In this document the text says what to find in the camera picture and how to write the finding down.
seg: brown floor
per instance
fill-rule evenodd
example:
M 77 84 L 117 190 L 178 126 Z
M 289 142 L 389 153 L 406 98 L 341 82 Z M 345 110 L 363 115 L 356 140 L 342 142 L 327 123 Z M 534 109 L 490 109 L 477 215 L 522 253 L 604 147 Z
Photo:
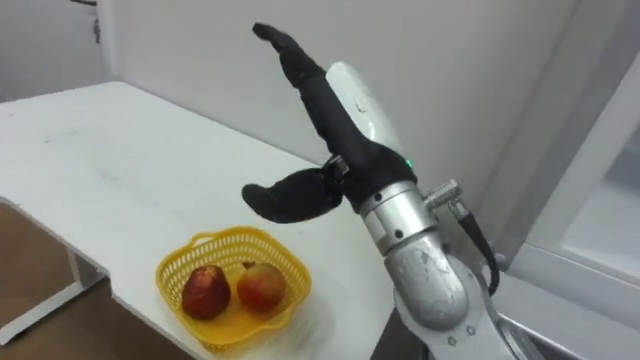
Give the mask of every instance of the brown floor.
M 70 282 L 64 247 L 0 205 L 0 326 Z M 0 347 L 0 359 L 191 358 L 111 300 L 103 281 Z

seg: red apple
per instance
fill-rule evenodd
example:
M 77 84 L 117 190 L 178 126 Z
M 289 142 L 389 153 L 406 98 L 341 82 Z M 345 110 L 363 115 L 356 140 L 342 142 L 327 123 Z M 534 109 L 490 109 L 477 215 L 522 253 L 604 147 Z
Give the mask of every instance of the red apple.
M 287 283 L 271 264 L 244 262 L 247 269 L 238 280 L 238 297 L 244 306 L 257 313 L 273 310 L 284 299 Z
M 231 289 L 219 266 L 199 267 L 191 273 L 182 289 L 182 309 L 189 316 L 209 320 L 229 305 Z

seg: yellow plastic basket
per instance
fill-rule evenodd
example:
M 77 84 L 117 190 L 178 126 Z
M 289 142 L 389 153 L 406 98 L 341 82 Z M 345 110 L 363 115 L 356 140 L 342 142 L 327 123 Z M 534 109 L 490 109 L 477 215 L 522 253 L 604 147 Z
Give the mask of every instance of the yellow plastic basket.
M 244 271 L 243 261 L 270 263 L 284 275 L 285 298 L 270 314 L 255 315 L 240 304 L 236 283 Z M 182 288 L 194 269 L 210 264 L 224 270 L 231 286 L 231 302 L 213 320 L 196 320 L 182 311 Z M 189 244 L 162 260 L 156 269 L 156 285 L 180 323 L 209 351 L 222 352 L 259 332 L 286 326 L 296 306 L 309 294 L 311 276 L 300 260 L 269 234 L 238 226 L 196 234 Z

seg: white wall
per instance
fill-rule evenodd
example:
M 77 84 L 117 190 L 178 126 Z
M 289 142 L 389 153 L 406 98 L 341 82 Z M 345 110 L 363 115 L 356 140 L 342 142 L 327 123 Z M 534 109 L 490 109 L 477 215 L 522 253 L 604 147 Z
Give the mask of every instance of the white wall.
M 423 188 L 457 178 L 476 204 L 576 1 L 110 0 L 114 73 L 315 162 L 326 150 L 254 21 L 321 64 L 354 65 Z
M 92 12 L 68 0 L 0 1 L 0 101 L 105 81 Z

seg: white table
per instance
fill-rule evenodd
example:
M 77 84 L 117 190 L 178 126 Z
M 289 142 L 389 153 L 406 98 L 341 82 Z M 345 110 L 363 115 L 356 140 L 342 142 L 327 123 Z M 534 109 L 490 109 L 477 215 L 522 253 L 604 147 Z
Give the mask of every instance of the white table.
M 269 114 L 255 121 L 269 126 Z M 392 285 L 349 205 L 275 225 L 240 196 L 246 183 L 272 184 L 311 165 L 119 82 L 1 104 L 0 196 L 72 250 L 79 270 L 76 283 L 0 337 L 94 283 L 99 274 L 86 260 L 111 279 L 118 303 L 193 357 L 216 358 L 174 319 L 154 272 L 192 234 L 247 224 L 292 250 L 313 290 L 287 329 L 242 358 L 368 358 L 393 306 Z

